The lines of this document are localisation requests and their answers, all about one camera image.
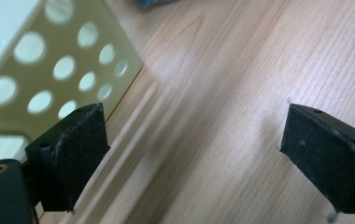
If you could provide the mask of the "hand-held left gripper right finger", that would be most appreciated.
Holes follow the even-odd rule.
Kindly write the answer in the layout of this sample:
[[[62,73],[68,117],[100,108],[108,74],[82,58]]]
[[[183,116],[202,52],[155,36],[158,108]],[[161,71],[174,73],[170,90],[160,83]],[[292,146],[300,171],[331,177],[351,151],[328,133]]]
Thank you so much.
[[[280,151],[336,211],[355,214],[355,128],[316,108],[291,104]]]

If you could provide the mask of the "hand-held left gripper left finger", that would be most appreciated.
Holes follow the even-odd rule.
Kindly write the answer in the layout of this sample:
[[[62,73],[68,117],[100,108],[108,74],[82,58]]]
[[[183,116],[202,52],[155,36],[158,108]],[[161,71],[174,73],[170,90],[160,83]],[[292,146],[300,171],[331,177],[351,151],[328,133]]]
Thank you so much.
[[[73,211],[108,151],[101,103],[74,110],[26,147],[43,209]]]

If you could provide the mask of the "pale green plastic basket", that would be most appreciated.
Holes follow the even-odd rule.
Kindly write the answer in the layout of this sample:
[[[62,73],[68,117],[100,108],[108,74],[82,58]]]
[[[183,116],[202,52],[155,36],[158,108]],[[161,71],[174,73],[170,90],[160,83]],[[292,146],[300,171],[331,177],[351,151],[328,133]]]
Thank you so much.
[[[0,0],[0,160],[79,107],[111,115],[141,67],[106,0]]]

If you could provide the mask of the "blue plaid shirt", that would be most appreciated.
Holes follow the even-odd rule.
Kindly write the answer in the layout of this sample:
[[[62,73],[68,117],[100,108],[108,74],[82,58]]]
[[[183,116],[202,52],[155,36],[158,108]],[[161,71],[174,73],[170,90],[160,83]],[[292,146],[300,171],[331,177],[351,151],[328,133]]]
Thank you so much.
[[[160,4],[167,4],[178,0],[133,0],[140,7],[152,7]]]

